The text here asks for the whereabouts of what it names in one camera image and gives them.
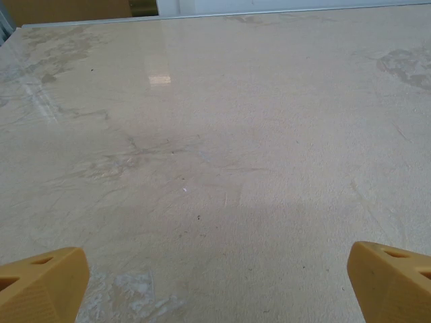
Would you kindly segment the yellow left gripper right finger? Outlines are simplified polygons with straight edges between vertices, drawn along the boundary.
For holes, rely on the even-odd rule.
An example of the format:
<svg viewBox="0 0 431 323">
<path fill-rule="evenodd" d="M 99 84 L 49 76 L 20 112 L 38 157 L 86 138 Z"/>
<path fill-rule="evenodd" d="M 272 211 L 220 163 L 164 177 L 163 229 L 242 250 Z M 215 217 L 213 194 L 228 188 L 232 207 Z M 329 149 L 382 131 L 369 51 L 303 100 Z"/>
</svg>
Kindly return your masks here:
<svg viewBox="0 0 431 323">
<path fill-rule="evenodd" d="M 430 321 L 429 256 L 359 241 L 347 273 L 366 322 Z"/>
</svg>

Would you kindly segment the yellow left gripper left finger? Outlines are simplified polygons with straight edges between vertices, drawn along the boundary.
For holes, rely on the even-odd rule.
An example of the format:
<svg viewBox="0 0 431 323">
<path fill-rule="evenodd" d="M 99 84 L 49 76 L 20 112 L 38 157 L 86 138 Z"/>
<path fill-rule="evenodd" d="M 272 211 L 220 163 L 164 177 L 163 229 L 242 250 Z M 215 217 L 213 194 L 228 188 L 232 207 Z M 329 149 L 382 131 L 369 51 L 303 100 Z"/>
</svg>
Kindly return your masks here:
<svg viewBox="0 0 431 323">
<path fill-rule="evenodd" d="M 85 252 L 61 248 L 1 265 L 2 322 L 74 322 L 90 270 Z"/>
</svg>

